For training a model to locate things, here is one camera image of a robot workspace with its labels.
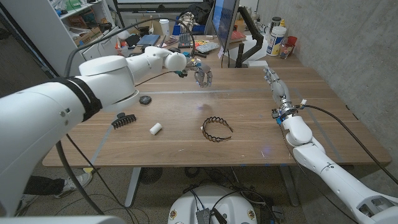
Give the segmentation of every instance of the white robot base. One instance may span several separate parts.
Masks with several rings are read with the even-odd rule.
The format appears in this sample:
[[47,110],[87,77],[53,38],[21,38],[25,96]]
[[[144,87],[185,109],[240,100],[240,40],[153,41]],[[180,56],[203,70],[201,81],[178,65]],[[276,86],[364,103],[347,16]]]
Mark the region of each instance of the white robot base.
[[[224,195],[232,190],[217,185],[201,186],[193,189],[205,208],[211,210],[214,204]],[[203,210],[201,203],[196,199],[199,210]],[[191,192],[183,194],[172,205],[169,213],[168,224],[198,223],[195,197]],[[215,207],[219,213],[226,217],[227,223],[235,224],[257,224],[257,217],[251,204],[242,195],[236,193],[225,197]],[[212,222],[219,223],[215,216]]]

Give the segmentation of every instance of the computer monitor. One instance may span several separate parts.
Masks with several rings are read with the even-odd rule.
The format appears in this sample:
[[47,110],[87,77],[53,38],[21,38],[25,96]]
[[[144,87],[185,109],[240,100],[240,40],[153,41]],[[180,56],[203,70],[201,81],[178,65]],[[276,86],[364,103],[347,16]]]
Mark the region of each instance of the computer monitor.
[[224,52],[231,41],[238,8],[239,0],[216,0],[215,2],[213,25]]
[[245,7],[239,7],[239,0],[216,0],[213,11],[213,25],[218,40],[220,41],[224,52],[226,52],[228,50],[229,43],[231,42],[232,31],[234,30],[236,14],[238,12],[242,15],[242,18],[251,33],[252,39],[256,40],[255,46],[245,53],[243,53],[244,44],[239,44],[235,67],[241,68],[245,60],[262,48],[264,40],[264,37],[254,25],[251,15],[249,15]]

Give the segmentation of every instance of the sneaker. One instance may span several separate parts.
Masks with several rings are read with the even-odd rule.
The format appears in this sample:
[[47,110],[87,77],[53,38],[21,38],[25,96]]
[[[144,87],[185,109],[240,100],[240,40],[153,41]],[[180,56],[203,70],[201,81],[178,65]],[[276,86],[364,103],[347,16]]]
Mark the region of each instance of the sneaker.
[[[92,180],[93,174],[85,173],[85,174],[76,176],[76,178],[82,187],[86,187],[88,185],[88,183],[90,183],[90,181]],[[62,192],[58,195],[54,195],[54,197],[55,198],[63,198],[75,190],[77,190],[76,185],[73,183],[73,181],[69,177],[68,179],[65,180],[65,185],[63,186]]]
[[32,205],[32,203],[35,202],[38,197],[38,195],[23,194],[21,200],[19,201],[17,212],[15,213],[16,216],[23,215],[26,212],[27,207]]

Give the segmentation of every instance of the wooden desk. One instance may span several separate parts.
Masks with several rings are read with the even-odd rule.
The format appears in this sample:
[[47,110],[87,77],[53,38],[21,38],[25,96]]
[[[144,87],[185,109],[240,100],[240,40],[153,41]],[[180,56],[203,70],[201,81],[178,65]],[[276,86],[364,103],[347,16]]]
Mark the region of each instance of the wooden desk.
[[[137,89],[152,97],[150,105],[136,104],[124,110],[135,114],[137,121],[114,130],[110,126],[116,113],[98,113],[79,124],[70,136],[96,166],[180,167],[180,166],[268,166],[295,164],[286,149],[279,126],[271,117],[276,107],[264,72],[259,68],[221,68],[215,50],[200,58],[212,67],[213,84],[199,88],[193,78],[179,78],[168,73]],[[325,81],[312,68],[304,67],[293,55],[286,60],[266,56],[272,67],[290,88],[292,101],[302,98],[339,117],[382,163],[391,161],[361,122],[346,108]],[[154,75],[147,75],[144,81]],[[319,111],[299,112],[323,144],[326,153],[340,164],[372,164],[373,161],[358,143],[331,117]],[[200,126],[210,116],[227,120],[234,129],[209,124],[206,130],[214,136],[232,136],[230,141],[209,142]],[[149,129],[160,123],[163,129],[156,136]],[[62,139],[71,166],[87,163],[66,138]],[[52,149],[43,165],[62,166]]]

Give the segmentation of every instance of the label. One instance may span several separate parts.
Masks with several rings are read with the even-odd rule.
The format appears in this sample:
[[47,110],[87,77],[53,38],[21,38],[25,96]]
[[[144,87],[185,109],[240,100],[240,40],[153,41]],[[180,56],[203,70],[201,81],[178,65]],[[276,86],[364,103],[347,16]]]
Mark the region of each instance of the label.
[[218,59],[220,59],[221,56],[223,56],[223,53],[224,53],[224,47],[221,46],[220,51],[218,52]]
[[284,37],[274,37],[273,35],[271,35],[271,38],[269,40],[268,47],[267,47],[267,54],[269,54],[271,56],[278,55],[280,43],[282,42],[283,39],[284,39]]

